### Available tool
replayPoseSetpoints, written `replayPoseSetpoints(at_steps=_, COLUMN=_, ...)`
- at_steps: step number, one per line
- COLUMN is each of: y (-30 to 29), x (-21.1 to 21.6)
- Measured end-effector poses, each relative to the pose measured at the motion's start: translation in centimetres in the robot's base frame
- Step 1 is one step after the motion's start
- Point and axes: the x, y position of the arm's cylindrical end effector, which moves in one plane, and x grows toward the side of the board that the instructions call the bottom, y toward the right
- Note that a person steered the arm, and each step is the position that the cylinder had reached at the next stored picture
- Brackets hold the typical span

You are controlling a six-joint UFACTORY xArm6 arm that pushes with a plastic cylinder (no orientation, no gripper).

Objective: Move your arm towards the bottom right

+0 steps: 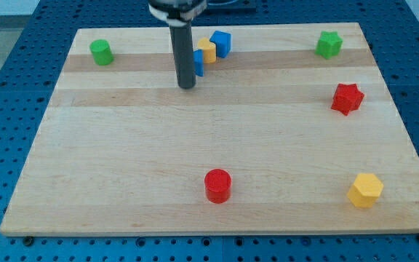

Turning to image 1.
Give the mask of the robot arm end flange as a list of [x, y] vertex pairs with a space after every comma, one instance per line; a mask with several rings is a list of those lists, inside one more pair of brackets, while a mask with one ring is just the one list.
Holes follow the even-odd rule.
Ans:
[[148, 0], [150, 13], [172, 27], [182, 27], [207, 8], [207, 0]]

